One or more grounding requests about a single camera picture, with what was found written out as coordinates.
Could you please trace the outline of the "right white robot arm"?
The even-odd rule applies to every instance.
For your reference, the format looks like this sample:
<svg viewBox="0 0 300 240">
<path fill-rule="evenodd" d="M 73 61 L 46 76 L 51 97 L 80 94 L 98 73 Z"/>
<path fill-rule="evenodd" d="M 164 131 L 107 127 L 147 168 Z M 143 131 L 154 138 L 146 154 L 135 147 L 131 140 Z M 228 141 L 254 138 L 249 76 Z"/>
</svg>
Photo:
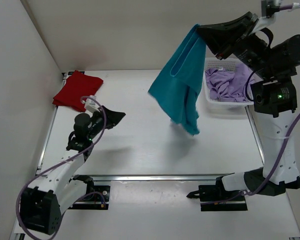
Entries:
<svg viewBox="0 0 300 240">
<path fill-rule="evenodd" d="M 262 128 L 264 165 L 218 177 L 216 197 L 226 200 L 233 191 L 277 196 L 287 189 L 300 189 L 292 136 L 300 120 L 295 115 L 297 91 L 292 82 L 300 66 L 300 34 L 272 46 L 273 33 L 251 12 L 233 21 L 201 25 L 196 31 L 217 59 L 234 55 L 260 78 L 251 92 Z"/>
</svg>

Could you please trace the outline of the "teal t-shirt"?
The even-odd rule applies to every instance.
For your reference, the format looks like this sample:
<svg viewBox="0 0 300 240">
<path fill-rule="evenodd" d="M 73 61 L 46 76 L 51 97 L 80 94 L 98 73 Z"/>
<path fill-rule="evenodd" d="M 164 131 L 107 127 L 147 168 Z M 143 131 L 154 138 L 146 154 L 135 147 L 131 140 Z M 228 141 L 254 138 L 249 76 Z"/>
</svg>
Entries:
<svg viewBox="0 0 300 240">
<path fill-rule="evenodd" d="M 195 24 L 162 68 L 148 93 L 171 121 L 190 135 L 198 135 L 196 102 L 201 93 L 206 59 L 206 43 Z"/>
</svg>

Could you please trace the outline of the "red t-shirt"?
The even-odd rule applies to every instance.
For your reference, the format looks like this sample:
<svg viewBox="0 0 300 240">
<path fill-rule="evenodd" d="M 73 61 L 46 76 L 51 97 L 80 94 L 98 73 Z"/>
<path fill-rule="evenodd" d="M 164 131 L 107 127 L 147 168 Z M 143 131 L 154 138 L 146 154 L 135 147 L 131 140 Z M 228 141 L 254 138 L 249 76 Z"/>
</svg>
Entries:
<svg viewBox="0 0 300 240">
<path fill-rule="evenodd" d="M 83 96 L 94 96 L 104 81 L 99 77 L 88 76 L 75 70 L 66 79 L 66 83 L 53 98 L 56 106 L 70 107 L 77 112 L 84 113 L 85 105 L 81 102 Z"/>
</svg>

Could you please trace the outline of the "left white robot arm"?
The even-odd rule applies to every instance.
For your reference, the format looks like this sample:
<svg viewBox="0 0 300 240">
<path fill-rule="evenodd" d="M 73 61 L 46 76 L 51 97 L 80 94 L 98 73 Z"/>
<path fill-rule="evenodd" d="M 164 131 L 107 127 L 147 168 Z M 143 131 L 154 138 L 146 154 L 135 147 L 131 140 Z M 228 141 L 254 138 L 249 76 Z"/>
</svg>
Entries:
<svg viewBox="0 0 300 240">
<path fill-rule="evenodd" d="M 102 106 L 92 115 L 80 113 L 75 117 L 61 165 L 49 170 L 22 191 L 19 218 L 25 228 L 51 236 L 58 231 L 69 207 L 78 200 L 93 198 L 93 178 L 75 172 L 89 158 L 94 137 L 114 128 L 125 115 Z"/>
</svg>

